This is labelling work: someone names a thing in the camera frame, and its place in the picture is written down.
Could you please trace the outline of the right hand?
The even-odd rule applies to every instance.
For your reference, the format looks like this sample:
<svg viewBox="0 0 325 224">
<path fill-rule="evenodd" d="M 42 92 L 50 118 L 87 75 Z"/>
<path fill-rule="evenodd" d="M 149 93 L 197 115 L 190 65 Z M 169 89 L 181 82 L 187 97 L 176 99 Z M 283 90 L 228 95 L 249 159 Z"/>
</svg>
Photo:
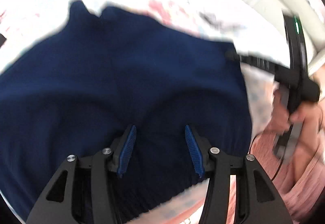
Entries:
<svg viewBox="0 0 325 224">
<path fill-rule="evenodd" d="M 321 142 L 320 130 L 323 123 L 323 111 L 316 103 L 303 102 L 293 114 L 289 114 L 281 100 L 282 93 L 277 89 L 273 93 L 271 121 L 265 131 L 283 134 L 289 131 L 291 125 L 302 124 L 299 141 L 292 156 L 294 181 L 297 182 L 313 157 L 318 153 Z"/>
</svg>

